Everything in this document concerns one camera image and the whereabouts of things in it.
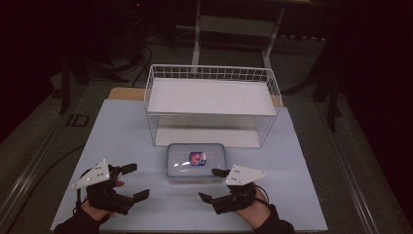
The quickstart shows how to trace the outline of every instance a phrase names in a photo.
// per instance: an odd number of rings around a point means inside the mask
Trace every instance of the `floor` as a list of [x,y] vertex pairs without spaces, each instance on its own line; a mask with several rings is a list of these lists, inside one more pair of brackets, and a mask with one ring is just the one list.
[[[152,56],[151,63],[190,64],[193,47],[184,39],[182,34],[171,44],[154,35],[148,40],[150,51],[145,49],[145,57]],[[322,46],[323,42],[316,40],[298,42],[280,38],[277,41],[270,59],[281,90],[306,79]],[[259,50],[225,50],[213,44],[201,48],[200,64],[263,66]],[[88,85],[72,81],[71,105],[64,115],[58,114],[60,99],[49,97],[0,145],[0,199],[6,201],[1,211],[10,208],[11,212],[7,213],[12,224],[10,233],[49,232],[102,102],[112,88],[131,86],[140,69],[142,67],[120,74],[128,83],[114,83],[92,71],[93,78]],[[144,73],[136,86],[144,85]],[[51,78],[57,88],[59,77],[57,74]],[[325,120],[327,102],[314,102],[311,98],[314,89],[315,86],[308,87],[282,98],[327,222],[328,231],[322,233],[413,233],[346,97],[339,96],[342,116],[336,118],[337,132],[332,133]],[[87,116],[89,123],[84,127],[74,125],[71,115]],[[39,167],[32,172],[33,166]],[[17,181],[25,186],[15,186]],[[13,188],[26,195],[15,196]]]

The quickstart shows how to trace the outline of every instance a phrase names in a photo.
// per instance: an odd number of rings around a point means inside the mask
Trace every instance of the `hand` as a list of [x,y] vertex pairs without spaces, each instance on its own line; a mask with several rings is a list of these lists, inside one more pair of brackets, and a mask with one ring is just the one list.
[[[123,186],[125,183],[120,180],[115,181],[115,186],[120,187]],[[96,221],[102,221],[104,217],[107,215],[110,215],[110,217],[113,217],[115,213],[108,212],[106,210],[99,210],[96,208],[91,207],[89,204],[88,198],[86,198],[86,201],[82,204],[81,206],[82,210],[85,211],[91,218],[93,218]]]
[[[261,190],[257,187],[255,190],[257,191],[255,197],[267,202],[267,199]],[[265,220],[267,220],[271,214],[271,211],[265,204],[254,200],[251,206],[243,210],[236,211],[235,214],[242,217],[253,229],[256,229],[261,226]]]

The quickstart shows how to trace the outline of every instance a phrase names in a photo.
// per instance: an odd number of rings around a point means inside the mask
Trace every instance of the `black sleeve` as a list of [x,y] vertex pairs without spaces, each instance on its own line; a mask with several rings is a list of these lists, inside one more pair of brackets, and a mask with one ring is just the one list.
[[274,205],[271,205],[271,208],[271,215],[261,226],[254,229],[254,232],[257,234],[293,234],[294,227],[292,224],[285,220],[280,220]]
[[74,216],[56,227],[55,234],[98,234],[101,223],[91,218],[82,209],[78,209]]

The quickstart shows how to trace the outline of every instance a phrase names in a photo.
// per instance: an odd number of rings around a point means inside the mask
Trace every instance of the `clear plastic lid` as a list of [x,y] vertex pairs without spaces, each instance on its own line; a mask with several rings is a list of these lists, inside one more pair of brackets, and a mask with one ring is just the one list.
[[169,145],[167,176],[214,176],[212,169],[226,170],[224,145],[220,143],[173,143]]

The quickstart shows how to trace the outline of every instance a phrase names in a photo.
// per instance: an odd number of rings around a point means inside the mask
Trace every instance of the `sticker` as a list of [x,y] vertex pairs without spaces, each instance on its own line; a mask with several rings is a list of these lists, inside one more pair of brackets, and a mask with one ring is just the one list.
[[189,162],[192,166],[203,166],[207,162],[207,156],[204,152],[191,152]]

